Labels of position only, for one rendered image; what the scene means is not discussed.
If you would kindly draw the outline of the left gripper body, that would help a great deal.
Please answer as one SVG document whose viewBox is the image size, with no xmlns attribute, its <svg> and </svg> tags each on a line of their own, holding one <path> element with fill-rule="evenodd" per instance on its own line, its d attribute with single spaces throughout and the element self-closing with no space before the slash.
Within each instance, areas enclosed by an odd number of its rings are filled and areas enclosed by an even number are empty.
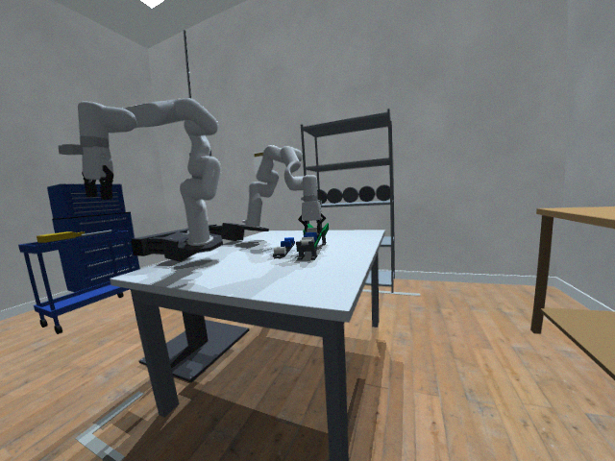
<svg viewBox="0 0 615 461">
<path fill-rule="evenodd" d="M 307 201 L 302 203 L 302 220 L 315 221 L 320 219 L 321 208 L 318 201 Z"/>
</svg>

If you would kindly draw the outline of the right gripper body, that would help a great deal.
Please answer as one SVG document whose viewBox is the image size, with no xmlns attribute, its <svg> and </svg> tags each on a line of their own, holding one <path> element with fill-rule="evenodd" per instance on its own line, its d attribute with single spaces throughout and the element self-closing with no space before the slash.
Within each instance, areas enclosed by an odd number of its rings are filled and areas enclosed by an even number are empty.
<svg viewBox="0 0 615 461">
<path fill-rule="evenodd" d="M 83 151 L 83 174 L 86 179 L 100 180 L 101 177 L 106 177 L 103 165 L 106 165 L 113 172 L 110 148 L 83 147 Z"/>
</svg>

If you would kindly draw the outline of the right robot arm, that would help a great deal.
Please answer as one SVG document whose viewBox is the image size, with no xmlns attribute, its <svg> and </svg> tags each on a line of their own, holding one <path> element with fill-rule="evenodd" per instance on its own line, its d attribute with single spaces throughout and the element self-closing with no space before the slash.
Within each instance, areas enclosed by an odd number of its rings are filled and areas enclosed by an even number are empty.
<svg viewBox="0 0 615 461">
<path fill-rule="evenodd" d="M 189 231 L 185 236 L 188 236 L 187 244 L 191 246 L 206 245 L 213 241 L 209 235 L 207 208 L 202 200 L 214 198 L 221 167 L 216 158 L 209 156 L 210 146 L 205 135 L 215 134 L 218 123 L 206 109 L 190 98 L 151 102 L 122 109 L 81 102 L 78 105 L 78 116 L 81 145 L 62 144 L 59 146 L 60 155 L 83 155 L 83 147 L 109 148 L 109 133 L 124 133 L 134 128 L 184 121 L 184 129 L 192 144 L 187 170 L 192 176 L 203 176 L 202 179 L 186 179 L 180 186 Z"/>
</svg>

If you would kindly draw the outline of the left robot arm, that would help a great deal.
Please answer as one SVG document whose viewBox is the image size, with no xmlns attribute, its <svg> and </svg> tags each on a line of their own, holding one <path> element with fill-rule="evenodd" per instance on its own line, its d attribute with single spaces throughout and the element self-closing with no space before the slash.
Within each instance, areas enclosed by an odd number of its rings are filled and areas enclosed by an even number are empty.
<svg viewBox="0 0 615 461">
<path fill-rule="evenodd" d="M 260 182 L 252 182 L 249 186 L 248 215 L 247 220 L 242 221 L 242 223 L 245 223 L 245 227 L 262 228 L 260 225 L 261 197 L 271 197 L 279 180 L 279 174 L 272 170 L 274 160 L 285 164 L 284 180 L 290 190 L 303 190 L 304 196 L 301 200 L 304 202 L 318 201 L 320 206 L 322 205 L 322 201 L 319 201 L 317 197 L 317 180 L 315 176 L 292 177 L 291 175 L 300 168 L 302 158 L 301 151 L 290 146 L 279 148 L 269 145 L 264 149 L 263 158 L 257 172 L 257 180 Z"/>
</svg>

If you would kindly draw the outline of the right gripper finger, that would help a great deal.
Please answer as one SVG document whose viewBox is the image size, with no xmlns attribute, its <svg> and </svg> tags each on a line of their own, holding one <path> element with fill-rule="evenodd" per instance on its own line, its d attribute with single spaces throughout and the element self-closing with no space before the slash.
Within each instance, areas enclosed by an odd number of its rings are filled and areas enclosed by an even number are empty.
<svg viewBox="0 0 615 461">
<path fill-rule="evenodd" d="M 83 174 L 83 177 L 84 177 L 84 174 Z M 88 198 L 97 197 L 97 186 L 95 185 L 96 180 L 89 181 L 88 179 L 85 179 L 84 177 L 84 181 L 85 181 L 85 186 L 86 186 L 86 196 Z"/>
<path fill-rule="evenodd" d="M 113 172 L 106 166 L 103 165 L 103 171 L 106 173 L 106 177 L 105 178 L 101 178 L 99 180 L 99 182 L 101 183 L 102 187 L 100 187 L 101 190 L 101 199 L 102 200 L 110 200 L 112 199 L 112 182 L 113 182 Z"/>
</svg>

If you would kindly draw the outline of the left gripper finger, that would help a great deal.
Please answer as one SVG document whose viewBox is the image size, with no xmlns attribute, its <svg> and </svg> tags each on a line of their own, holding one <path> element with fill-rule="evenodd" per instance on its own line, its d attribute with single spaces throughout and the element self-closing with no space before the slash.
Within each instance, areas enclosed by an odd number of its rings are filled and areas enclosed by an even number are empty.
<svg viewBox="0 0 615 461">
<path fill-rule="evenodd" d="M 320 232 L 320 225 L 326 219 L 326 217 L 322 213 L 321 213 L 321 217 L 323 218 L 321 221 L 320 220 L 316 220 L 316 222 L 317 222 L 317 232 Z"/>
<path fill-rule="evenodd" d="M 305 232 L 307 232 L 307 228 L 308 228 L 308 221 L 303 221 L 302 220 L 302 215 L 299 217 L 298 219 L 304 226 L 305 226 Z"/>
</svg>

